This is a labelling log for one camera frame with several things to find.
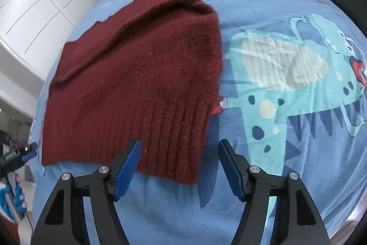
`red sweater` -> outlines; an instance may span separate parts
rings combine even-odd
[[[42,164],[107,164],[136,138],[139,171],[194,184],[221,71],[209,5],[134,0],[65,44],[50,85]]]

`cartoon dinosaur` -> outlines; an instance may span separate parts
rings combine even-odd
[[[353,40],[335,23],[315,14],[308,18],[290,19],[295,37],[257,30],[236,34],[225,54],[238,93],[228,98],[228,107],[241,109],[250,163],[274,175],[283,171],[287,117],[340,107],[351,136],[366,124],[362,114],[352,124],[345,109],[367,89],[365,60],[355,57]],[[304,40],[299,22],[314,26],[326,47]]]

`blue bed sheet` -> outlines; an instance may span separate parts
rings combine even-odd
[[[131,1],[98,0],[69,40]],[[232,195],[218,162],[222,138],[268,173],[299,173],[332,234],[366,188],[366,38],[329,0],[203,1],[220,20],[223,112],[210,120],[195,186],[134,175],[115,205],[130,243],[231,243],[244,204]],[[39,98],[30,142],[42,144],[48,87],[58,60]],[[98,167],[71,162],[44,167],[41,151],[30,161],[37,184],[34,223],[61,174],[85,175]],[[272,199],[262,244],[270,240],[274,204]],[[84,205],[91,244],[98,244],[90,201]]]

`metal screw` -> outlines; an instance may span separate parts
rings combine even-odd
[[[64,181],[67,181],[68,179],[70,179],[70,174],[69,173],[64,173],[61,177]]]
[[[298,174],[296,174],[296,173],[290,173],[290,174],[289,174],[289,177],[290,177],[291,179],[293,179],[293,180],[297,180],[297,179],[298,179]]]
[[[256,166],[256,165],[253,165],[250,167],[250,171],[252,173],[259,173],[260,172],[260,167]]]
[[[100,173],[106,173],[108,171],[109,171],[108,166],[101,166],[100,169],[99,169],[99,172]]]

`ribbed hem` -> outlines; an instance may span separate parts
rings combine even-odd
[[[57,142],[50,136],[52,130],[45,131],[44,142],[53,143],[58,150],[43,151],[42,164],[60,160],[108,164],[123,152],[130,139],[136,138],[142,142],[138,171],[195,184],[214,106],[214,101],[212,105],[205,103],[208,99],[194,97],[176,103],[158,100],[143,105],[134,105],[134,99],[122,99],[105,110],[89,112],[77,124],[67,122],[69,128]]]

